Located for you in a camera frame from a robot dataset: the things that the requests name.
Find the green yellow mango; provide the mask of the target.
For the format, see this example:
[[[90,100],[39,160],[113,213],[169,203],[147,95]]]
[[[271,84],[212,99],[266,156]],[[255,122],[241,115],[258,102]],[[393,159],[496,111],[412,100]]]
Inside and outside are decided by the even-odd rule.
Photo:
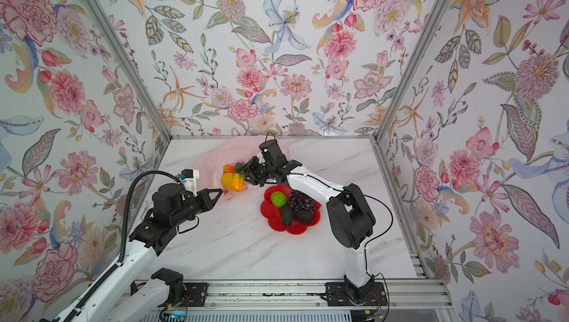
[[[231,179],[231,188],[236,192],[241,192],[244,189],[245,175],[242,172],[234,172]]]

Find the pink plastic bag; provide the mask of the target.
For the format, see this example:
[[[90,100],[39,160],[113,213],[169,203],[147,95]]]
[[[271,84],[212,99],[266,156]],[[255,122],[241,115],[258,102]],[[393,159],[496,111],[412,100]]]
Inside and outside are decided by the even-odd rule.
[[[199,172],[197,187],[223,189],[224,198],[227,200],[244,193],[251,187],[250,184],[245,183],[241,192],[234,191],[231,186],[222,185],[222,176],[225,174],[223,167],[234,166],[237,162],[247,163],[253,156],[260,157],[259,145],[264,142],[264,136],[235,137],[198,157],[193,164],[193,169]]]

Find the yellow lemon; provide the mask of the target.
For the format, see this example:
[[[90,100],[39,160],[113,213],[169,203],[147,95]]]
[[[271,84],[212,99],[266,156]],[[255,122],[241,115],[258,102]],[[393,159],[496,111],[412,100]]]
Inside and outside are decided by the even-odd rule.
[[[232,172],[226,172],[222,175],[221,179],[220,179],[220,183],[222,184],[222,187],[226,190],[232,190],[233,188],[233,176],[234,174]]]

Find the red chili pepper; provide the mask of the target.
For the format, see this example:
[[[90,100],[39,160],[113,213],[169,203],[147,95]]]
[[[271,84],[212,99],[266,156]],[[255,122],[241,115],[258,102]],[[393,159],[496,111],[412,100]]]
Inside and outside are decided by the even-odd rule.
[[[235,166],[230,164],[226,164],[222,169],[224,173],[234,173],[236,170]]]

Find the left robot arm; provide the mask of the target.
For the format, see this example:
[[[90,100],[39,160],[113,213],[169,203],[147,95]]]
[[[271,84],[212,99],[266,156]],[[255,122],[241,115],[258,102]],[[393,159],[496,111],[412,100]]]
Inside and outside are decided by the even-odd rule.
[[[182,234],[180,225],[212,210],[222,195],[221,189],[193,193],[184,184],[176,183],[158,188],[152,196],[153,207],[121,245],[117,259],[55,321],[139,321],[156,307],[168,309],[182,304],[191,293],[183,274],[168,268],[152,274],[125,302],[119,299],[167,245]]]

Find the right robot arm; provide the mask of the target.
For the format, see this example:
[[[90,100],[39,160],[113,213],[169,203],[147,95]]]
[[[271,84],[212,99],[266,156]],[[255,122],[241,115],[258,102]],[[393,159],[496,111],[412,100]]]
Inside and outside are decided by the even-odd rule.
[[[364,242],[376,224],[366,197],[355,185],[326,181],[296,160],[289,160],[277,140],[260,144],[259,155],[235,166],[232,185],[267,187],[261,214],[276,232],[300,235],[317,225],[327,210],[333,237],[345,249],[346,270],[340,296],[332,304],[363,305],[372,295],[374,277],[367,271]]]

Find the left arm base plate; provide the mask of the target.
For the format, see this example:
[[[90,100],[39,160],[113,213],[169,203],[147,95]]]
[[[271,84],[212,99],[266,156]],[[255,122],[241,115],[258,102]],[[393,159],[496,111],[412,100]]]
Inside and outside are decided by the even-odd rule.
[[[158,298],[158,307],[204,307],[209,284],[205,282],[185,282],[159,287],[159,293],[165,297]]]

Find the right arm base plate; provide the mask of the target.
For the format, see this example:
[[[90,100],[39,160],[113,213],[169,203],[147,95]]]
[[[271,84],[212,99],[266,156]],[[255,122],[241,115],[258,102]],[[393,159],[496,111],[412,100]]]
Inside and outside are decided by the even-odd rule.
[[[388,294],[383,283],[369,280],[356,287],[349,281],[327,282],[324,299],[329,307],[386,307]]]

